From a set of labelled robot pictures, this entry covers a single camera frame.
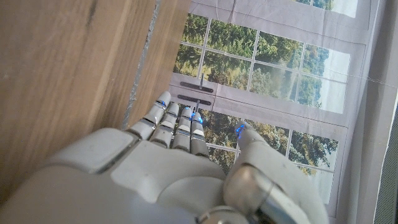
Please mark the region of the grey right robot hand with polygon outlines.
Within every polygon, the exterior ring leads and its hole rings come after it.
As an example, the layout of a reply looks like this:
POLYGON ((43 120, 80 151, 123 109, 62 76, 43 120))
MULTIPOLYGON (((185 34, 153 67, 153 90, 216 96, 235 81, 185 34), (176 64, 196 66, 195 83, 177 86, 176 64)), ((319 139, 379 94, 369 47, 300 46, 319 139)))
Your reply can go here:
POLYGON ((49 157, 1 207, 2 223, 328 223, 303 172, 244 121, 229 172, 199 113, 163 92, 126 130, 99 129, 49 157))

